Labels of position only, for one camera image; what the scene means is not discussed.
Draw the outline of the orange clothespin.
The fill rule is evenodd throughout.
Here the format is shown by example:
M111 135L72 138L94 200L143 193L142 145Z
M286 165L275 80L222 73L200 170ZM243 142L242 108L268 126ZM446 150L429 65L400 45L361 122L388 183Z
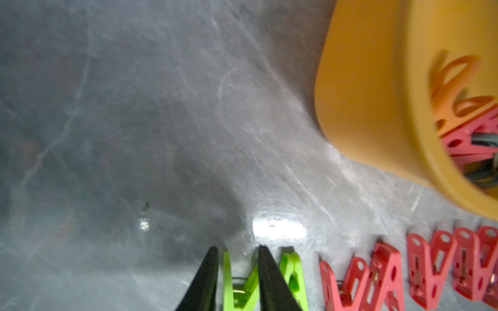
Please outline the orange clothespin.
M481 57L467 55L448 63L431 81L431 100L434 125L439 136L452 131L478 114L490 109L495 101L492 95L480 95L459 100L481 67Z

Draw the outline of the teal clothespin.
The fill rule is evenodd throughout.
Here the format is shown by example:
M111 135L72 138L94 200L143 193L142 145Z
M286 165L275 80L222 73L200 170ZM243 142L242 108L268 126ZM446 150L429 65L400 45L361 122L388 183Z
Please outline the teal clothespin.
M497 134L495 133L475 133L472 135L472 144L487 146L497 149ZM484 163L475 171L465 173L465 177L482 189L491 189L497 186L497 152L493 153L491 159Z

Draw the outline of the red clothespin placed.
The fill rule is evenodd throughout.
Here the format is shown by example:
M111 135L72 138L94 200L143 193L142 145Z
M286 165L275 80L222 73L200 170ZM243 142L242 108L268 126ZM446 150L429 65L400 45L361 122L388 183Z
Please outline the red clothespin placed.
M498 293L497 293L497 266L493 270L490 282L486 289L486 292L482 298L482 302L492 307L494 310L498 310Z
M378 242L359 310L381 310L383 305L389 310L405 310L402 254L390 244Z
M424 310L436 310L456 252L456 238L437 231L430 242L411 233L407 237L410 297Z
M320 260L319 268L326 310L359 310L370 274L367 262L360 257L354 257L343 281L337 280L325 260Z
M458 228L454 237L453 289L470 301L482 301L497 261L497 228Z

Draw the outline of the yellow plastic storage box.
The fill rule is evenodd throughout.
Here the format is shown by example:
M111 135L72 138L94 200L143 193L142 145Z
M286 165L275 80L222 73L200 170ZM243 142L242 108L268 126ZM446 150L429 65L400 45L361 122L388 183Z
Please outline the yellow plastic storage box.
M497 187L465 177L483 161L461 170L434 125L431 81L467 55L482 64L457 98L492 95L497 105L496 1L338 1L316 77L316 116L345 156L496 220Z

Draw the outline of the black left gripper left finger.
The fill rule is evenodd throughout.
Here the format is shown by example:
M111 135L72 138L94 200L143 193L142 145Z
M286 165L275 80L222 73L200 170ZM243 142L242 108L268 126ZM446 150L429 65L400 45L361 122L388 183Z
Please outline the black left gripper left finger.
M212 246L207 251L188 291L177 306L176 311L215 310L218 274L219 249Z

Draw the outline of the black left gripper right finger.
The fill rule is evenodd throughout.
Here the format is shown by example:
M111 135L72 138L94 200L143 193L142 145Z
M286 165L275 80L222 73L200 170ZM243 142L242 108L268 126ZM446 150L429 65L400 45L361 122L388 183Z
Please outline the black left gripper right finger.
M262 311L301 310L267 246L258 247L258 275Z

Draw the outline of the green clothespin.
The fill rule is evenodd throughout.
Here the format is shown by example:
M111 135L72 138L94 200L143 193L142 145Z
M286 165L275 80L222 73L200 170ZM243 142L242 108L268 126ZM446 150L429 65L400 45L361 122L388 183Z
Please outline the green clothespin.
M303 264L297 253L284 253L280 263L280 272L294 298L304 311L309 310Z
M248 278L239 278L242 285L234 285L231 256L223 255L223 310L254 310L260 297L258 265L254 266Z

